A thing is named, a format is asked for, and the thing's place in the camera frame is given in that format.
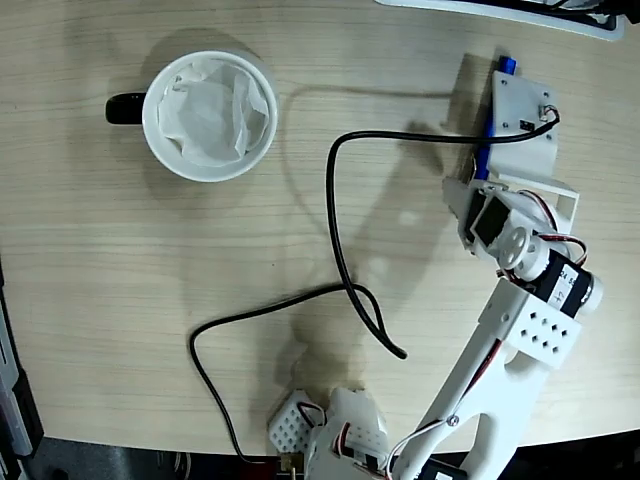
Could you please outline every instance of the white robotic arm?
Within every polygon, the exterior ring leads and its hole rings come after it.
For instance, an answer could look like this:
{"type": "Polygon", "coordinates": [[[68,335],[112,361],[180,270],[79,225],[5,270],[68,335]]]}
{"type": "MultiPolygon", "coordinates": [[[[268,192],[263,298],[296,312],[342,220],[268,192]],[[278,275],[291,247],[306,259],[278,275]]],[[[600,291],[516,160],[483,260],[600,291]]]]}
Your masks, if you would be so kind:
{"type": "MultiPolygon", "coordinates": [[[[494,73],[493,96],[497,136],[512,134],[514,125],[540,128],[548,111],[558,115],[553,91],[522,78],[494,73]]],[[[576,315],[593,312],[602,299],[601,282],[584,269],[586,244],[570,235],[579,194],[552,178],[556,153],[557,134],[547,134],[493,145],[489,158],[498,181],[552,193],[555,207],[531,190],[445,180],[444,200],[458,218],[464,247],[497,262],[501,278],[418,428],[391,450],[382,416],[365,392],[336,389],[326,415],[304,392],[293,393],[270,424],[269,437],[282,453],[305,452],[306,479],[413,480],[425,465],[424,480],[498,478],[545,381],[580,334],[576,315]],[[321,420],[311,417],[314,410],[322,412],[321,420]],[[430,460],[443,439],[475,416],[475,443],[461,469],[430,460]]]]}
{"type": "Polygon", "coordinates": [[[452,179],[444,190],[465,246],[497,260],[504,278],[418,434],[407,442],[393,478],[413,480],[444,438],[480,415],[461,469],[472,480],[495,480],[515,453],[549,373],[577,340],[581,325],[575,315],[597,308],[602,285],[582,268],[586,251],[572,258],[563,243],[579,240],[558,234],[566,220],[536,194],[452,179]]]}

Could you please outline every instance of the wood grain surface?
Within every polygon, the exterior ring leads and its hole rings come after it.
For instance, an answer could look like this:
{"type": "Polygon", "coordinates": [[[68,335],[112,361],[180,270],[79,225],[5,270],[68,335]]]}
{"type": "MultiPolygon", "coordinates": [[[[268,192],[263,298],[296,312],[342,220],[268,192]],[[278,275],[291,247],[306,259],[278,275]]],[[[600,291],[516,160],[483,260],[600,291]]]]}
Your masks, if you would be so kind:
{"type": "MultiPolygon", "coordinates": [[[[326,154],[366,128],[478,132],[492,61],[552,85],[556,176],[582,192],[575,233],[606,285],[535,409],[527,444],[640,428],[640,29],[618,43],[371,0],[7,0],[0,17],[0,254],[21,359],[47,435],[231,452],[187,355],[203,321],[337,280],[326,154]],[[273,69],[267,157],[222,184],[177,178],[107,98],[144,91],[192,51],[242,48],[273,69]]],[[[225,326],[199,342],[248,453],[292,387],[317,401],[366,387],[391,440],[411,431],[496,279],[465,253],[441,201],[468,149],[346,146],[339,222],[349,264],[380,298],[396,360],[343,294],[225,326]]],[[[442,445],[470,446],[473,428],[442,445]]]]}

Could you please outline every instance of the mug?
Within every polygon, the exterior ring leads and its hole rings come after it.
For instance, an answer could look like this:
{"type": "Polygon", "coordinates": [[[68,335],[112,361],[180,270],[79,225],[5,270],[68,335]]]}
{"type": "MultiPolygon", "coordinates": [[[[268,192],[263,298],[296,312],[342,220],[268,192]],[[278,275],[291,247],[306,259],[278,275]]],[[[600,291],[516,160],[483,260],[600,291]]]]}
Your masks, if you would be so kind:
{"type": "Polygon", "coordinates": [[[123,93],[111,97],[105,105],[105,116],[114,125],[140,125],[155,157],[169,170],[196,182],[222,182],[242,175],[262,160],[269,150],[278,124],[278,101],[275,81],[268,67],[255,55],[239,50],[209,50],[180,57],[164,67],[151,82],[146,93],[123,93]],[[242,158],[221,166],[203,166],[182,157],[180,147],[160,132],[158,105],[171,80],[192,62],[202,59],[233,63],[252,75],[267,100],[269,122],[255,146],[242,158]]]}

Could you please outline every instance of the tissue paper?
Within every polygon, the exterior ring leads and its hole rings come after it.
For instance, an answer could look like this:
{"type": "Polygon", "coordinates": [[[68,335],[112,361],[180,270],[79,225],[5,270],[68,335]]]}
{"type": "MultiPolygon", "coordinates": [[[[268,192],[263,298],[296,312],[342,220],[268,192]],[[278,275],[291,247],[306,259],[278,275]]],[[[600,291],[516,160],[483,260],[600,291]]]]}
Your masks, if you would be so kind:
{"type": "Polygon", "coordinates": [[[200,60],[176,74],[158,105],[160,132],[185,160],[220,167],[240,160],[264,135],[269,108],[248,71],[200,60]]]}

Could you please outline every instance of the black mug handle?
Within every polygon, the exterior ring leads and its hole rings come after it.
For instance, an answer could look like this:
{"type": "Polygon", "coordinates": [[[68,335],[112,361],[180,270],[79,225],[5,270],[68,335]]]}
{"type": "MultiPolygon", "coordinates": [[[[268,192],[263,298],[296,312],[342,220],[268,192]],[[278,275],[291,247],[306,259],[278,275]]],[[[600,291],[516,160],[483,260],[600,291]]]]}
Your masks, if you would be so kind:
{"type": "Polygon", "coordinates": [[[104,115],[114,125],[140,125],[146,93],[121,93],[107,100],[104,115]]]}

